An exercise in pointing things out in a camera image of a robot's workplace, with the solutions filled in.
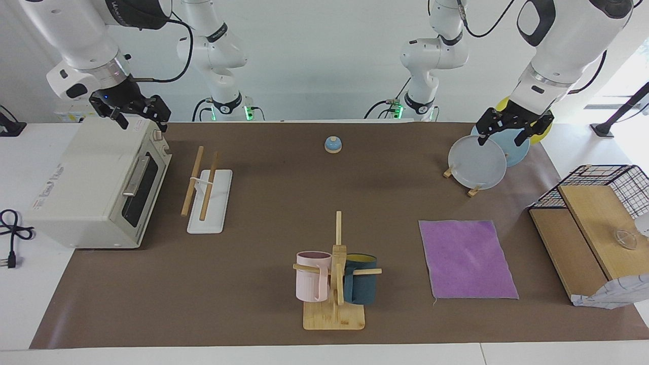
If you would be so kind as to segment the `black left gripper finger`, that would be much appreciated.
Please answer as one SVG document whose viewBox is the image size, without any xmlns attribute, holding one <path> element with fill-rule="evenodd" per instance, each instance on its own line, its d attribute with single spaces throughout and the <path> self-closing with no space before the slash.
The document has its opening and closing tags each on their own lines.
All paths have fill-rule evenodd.
<svg viewBox="0 0 649 365">
<path fill-rule="evenodd" d="M 535 122 L 529 122 L 515 137 L 516 146 L 521 146 L 526 141 L 531 144 L 539 143 L 549 134 L 553 122 L 554 114 L 544 114 Z"/>
<path fill-rule="evenodd" d="M 488 108 L 477 121 L 478 144 L 483 146 L 488 138 L 498 131 L 500 113 L 495 108 Z"/>
</svg>

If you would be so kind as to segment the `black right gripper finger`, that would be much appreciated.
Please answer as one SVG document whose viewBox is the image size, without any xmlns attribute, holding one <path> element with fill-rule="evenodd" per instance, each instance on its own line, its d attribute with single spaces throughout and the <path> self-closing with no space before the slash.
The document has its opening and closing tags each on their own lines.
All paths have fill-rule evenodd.
<svg viewBox="0 0 649 365">
<path fill-rule="evenodd" d="M 167 131 L 171 111 L 162 97 L 153 95 L 148 98 L 148 119 L 155 122 L 162 133 Z"/>
<path fill-rule="evenodd" d="M 118 123 L 121 129 L 126 130 L 128 128 L 128 121 L 125 116 L 123 116 L 120 107 L 104 105 L 104 111 L 106 117 Z"/>
</svg>

